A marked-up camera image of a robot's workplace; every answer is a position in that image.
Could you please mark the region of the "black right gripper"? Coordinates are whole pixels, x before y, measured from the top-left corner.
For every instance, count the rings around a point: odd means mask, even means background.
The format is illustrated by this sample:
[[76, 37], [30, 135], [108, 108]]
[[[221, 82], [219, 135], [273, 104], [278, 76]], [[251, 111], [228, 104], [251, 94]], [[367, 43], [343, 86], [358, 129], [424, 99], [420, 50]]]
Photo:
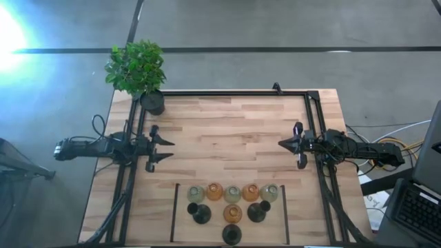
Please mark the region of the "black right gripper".
[[281, 140], [278, 144], [290, 151], [292, 154], [298, 155], [297, 167], [304, 169], [307, 165], [307, 155], [304, 152], [312, 150], [312, 143], [315, 139], [313, 130], [304, 130], [301, 122], [296, 122], [293, 128], [294, 136]]

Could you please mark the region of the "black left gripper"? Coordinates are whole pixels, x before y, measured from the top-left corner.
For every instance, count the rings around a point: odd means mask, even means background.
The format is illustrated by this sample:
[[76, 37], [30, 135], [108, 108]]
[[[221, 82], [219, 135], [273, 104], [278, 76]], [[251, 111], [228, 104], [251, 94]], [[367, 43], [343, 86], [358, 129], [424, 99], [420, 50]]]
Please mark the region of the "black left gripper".
[[159, 127], [153, 125], [150, 129], [149, 137], [141, 134], [136, 138], [136, 154], [139, 156], [148, 156], [148, 161], [145, 165], [145, 170], [147, 172], [154, 172], [155, 163], [159, 163], [165, 158], [171, 157], [173, 153], [160, 153], [156, 154], [156, 145], [174, 145], [174, 143], [169, 142], [158, 135]]

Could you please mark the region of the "green glass candle holder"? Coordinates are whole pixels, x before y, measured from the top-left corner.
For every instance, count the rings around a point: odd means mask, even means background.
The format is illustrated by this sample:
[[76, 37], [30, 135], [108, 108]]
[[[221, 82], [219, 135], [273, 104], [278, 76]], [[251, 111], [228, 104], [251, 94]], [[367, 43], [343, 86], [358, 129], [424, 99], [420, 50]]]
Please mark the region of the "green glass candle holder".
[[201, 203], [205, 198], [205, 190], [200, 185], [192, 185], [187, 190], [187, 199], [191, 203]]
[[276, 184], [270, 183], [263, 185], [259, 191], [262, 200], [272, 203], [277, 200], [279, 195], [279, 188]]
[[236, 185], [230, 185], [225, 188], [224, 199], [228, 203], [237, 203], [242, 197], [241, 190]]

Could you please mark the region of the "amber glass candle holder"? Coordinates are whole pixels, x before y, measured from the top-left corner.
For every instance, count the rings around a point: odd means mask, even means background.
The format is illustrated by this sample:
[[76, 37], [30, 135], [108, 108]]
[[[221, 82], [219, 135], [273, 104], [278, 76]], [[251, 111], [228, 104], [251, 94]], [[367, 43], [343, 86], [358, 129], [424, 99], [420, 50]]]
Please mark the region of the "amber glass candle holder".
[[247, 184], [242, 188], [242, 197], [247, 202], [255, 202], [259, 196], [259, 186], [256, 183]]
[[230, 204], [225, 207], [223, 217], [228, 223], [239, 223], [243, 217], [242, 209], [236, 204]]
[[217, 201], [223, 197], [223, 186], [220, 183], [209, 183], [205, 192], [209, 200]]

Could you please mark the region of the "tall black candlestick holder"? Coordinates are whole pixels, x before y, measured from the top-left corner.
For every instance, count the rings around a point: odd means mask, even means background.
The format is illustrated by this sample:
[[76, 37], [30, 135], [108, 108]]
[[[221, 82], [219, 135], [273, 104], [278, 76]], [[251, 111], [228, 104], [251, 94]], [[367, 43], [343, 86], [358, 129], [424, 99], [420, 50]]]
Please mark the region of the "tall black candlestick holder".
[[212, 217], [211, 209], [204, 204], [190, 203], [187, 206], [187, 212], [192, 216], [193, 220], [200, 225], [209, 222]]

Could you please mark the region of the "medium black candlestick holder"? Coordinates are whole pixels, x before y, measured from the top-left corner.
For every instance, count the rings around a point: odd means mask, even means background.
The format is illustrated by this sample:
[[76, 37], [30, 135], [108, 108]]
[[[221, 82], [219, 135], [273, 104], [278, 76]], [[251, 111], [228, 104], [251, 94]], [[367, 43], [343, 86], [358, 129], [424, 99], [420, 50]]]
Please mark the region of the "medium black candlestick holder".
[[252, 203], [247, 208], [247, 216], [254, 223], [261, 223], [266, 218], [267, 212], [271, 209], [271, 203], [262, 200], [259, 203]]

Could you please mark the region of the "dark chess piece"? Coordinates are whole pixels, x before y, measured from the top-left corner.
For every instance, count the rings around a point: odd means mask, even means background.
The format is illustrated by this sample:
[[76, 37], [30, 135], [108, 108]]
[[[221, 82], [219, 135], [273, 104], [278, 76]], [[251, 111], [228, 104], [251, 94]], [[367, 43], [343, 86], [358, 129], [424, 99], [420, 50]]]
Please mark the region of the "dark chess piece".
[[222, 238], [227, 245], [237, 245], [242, 238], [242, 231], [239, 226], [229, 224], [223, 229]]

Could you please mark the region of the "black plant pot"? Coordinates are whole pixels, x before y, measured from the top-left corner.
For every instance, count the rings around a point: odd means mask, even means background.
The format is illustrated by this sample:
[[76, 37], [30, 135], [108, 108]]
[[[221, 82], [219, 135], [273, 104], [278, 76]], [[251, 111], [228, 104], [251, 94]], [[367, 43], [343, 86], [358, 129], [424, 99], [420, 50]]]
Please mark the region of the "black plant pot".
[[141, 107], [151, 115], [159, 116], [165, 111], [165, 97], [160, 90], [142, 93], [139, 101]]

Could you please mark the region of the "green leafy plant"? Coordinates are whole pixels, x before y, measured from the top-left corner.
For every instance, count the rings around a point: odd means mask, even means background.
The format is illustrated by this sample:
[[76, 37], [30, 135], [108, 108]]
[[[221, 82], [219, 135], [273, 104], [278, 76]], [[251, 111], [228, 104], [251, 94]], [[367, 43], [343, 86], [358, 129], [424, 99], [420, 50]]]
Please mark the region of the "green leafy plant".
[[150, 40], [141, 39], [124, 48], [114, 45], [104, 66], [105, 82], [132, 96], [159, 90], [167, 80], [162, 53], [161, 47]]

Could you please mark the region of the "white paper sheet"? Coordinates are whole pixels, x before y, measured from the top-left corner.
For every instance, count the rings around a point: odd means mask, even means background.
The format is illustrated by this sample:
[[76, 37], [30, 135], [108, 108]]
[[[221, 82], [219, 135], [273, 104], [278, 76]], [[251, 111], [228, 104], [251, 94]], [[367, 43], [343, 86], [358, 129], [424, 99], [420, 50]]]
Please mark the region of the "white paper sheet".
[[385, 204], [388, 199], [389, 194], [386, 193], [386, 191], [364, 196], [369, 222], [373, 231], [378, 231], [380, 228], [384, 213], [387, 209]]

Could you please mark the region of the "black metal bar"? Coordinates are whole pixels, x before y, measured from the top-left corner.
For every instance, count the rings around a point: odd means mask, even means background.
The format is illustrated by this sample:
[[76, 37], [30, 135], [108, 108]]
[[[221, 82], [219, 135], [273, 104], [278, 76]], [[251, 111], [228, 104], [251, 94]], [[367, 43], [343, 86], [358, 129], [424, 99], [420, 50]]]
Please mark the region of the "black metal bar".
[[394, 173], [389, 176], [371, 180], [367, 183], [361, 184], [362, 194], [364, 196], [372, 195], [381, 191], [392, 189], [395, 187], [398, 179], [410, 179], [412, 178], [414, 168], [402, 170], [401, 172]]

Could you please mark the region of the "black metal stand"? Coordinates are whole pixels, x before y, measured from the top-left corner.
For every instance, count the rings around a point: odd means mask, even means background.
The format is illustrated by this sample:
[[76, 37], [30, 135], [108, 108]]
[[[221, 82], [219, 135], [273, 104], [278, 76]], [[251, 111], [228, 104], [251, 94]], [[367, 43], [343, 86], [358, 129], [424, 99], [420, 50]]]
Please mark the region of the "black metal stand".
[[31, 173], [35, 176], [42, 176], [46, 180], [53, 179], [56, 174], [55, 171], [33, 163], [12, 143], [3, 138], [0, 138], [0, 167], [6, 167], [25, 174]]

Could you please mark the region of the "grey laptop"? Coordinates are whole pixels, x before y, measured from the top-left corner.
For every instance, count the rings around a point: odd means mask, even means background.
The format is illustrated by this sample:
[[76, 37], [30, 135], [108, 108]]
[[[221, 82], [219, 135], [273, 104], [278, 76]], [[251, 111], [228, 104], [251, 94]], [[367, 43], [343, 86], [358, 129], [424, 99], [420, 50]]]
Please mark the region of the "grey laptop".
[[409, 179], [397, 181], [391, 217], [417, 248], [441, 248], [441, 100]]

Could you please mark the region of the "black aluminium rig frame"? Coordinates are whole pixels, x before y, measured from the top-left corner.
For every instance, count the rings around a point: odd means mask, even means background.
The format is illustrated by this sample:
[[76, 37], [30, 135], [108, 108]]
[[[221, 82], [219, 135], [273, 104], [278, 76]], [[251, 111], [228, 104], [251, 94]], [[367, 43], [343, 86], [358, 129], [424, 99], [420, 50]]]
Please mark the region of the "black aluminium rig frame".
[[121, 130], [129, 116], [137, 131], [148, 133], [157, 125], [169, 145], [158, 147], [167, 158], [152, 173], [145, 170], [146, 158], [139, 158], [130, 209], [118, 214], [113, 243], [223, 245], [224, 200], [207, 201], [212, 218], [203, 225], [187, 212], [188, 188], [210, 183], [223, 187], [274, 183], [280, 188], [263, 222], [247, 217], [239, 222], [242, 246], [327, 245], [330, 236], [340, 236], [337, 219], [332, 229], [326, 224], [314, 157], [309, 156], [300, 170], [296, 157], [278, 144], [291, 137], [298, 121], [305, 129], [344, 130], [335, 90], [169, 91], [160, 116], [141, 114], [129, 95], [117, 92], [107, 131]]

